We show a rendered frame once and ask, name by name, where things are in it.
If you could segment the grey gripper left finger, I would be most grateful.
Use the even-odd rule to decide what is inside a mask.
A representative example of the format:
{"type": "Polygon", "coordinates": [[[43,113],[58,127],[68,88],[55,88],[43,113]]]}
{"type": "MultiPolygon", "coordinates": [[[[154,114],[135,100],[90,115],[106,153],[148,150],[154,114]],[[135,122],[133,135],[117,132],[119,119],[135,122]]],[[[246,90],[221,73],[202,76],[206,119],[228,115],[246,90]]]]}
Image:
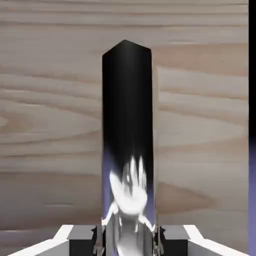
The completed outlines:
{"type": "Polygon", "coordinates": [[[96,225],[62,225],[52,239],[8,256],[95,256],[97,232],[96,225]]]}

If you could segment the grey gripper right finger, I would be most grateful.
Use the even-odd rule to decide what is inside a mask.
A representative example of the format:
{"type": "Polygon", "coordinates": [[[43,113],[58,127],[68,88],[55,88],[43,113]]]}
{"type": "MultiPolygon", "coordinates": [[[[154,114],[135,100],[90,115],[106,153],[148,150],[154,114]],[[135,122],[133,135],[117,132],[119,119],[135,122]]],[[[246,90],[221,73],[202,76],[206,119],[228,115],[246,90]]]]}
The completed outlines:
{"type": "Polygon", "coordinates": [[[163,225],[157,228],[158,256],[249,256],[202,236],[195,225],[163,225]]]}

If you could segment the shiny dark metal handle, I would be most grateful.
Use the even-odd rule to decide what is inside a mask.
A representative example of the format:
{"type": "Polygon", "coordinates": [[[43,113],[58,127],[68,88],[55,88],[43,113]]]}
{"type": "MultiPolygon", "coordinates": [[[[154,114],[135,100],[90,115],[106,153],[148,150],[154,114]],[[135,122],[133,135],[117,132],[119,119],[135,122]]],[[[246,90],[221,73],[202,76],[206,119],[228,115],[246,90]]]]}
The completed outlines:
{"type": "Polygon", "coordinates": [[[102,56],[102,219],[105,256],[153,256],[152,52],[122,40],[102,56]]]}

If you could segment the light wood cabinet door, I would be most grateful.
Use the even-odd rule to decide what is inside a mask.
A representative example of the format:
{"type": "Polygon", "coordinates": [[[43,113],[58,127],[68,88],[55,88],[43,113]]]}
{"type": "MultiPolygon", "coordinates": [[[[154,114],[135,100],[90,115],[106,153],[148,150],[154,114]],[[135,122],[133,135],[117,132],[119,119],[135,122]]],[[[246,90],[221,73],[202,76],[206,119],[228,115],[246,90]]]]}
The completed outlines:
{"type": "Polygon", "coordinates": [[[122,40],[152,50],[159,221],[248,251],[248,1],[0,0],[0,256],[100,218],[122,40]]]}

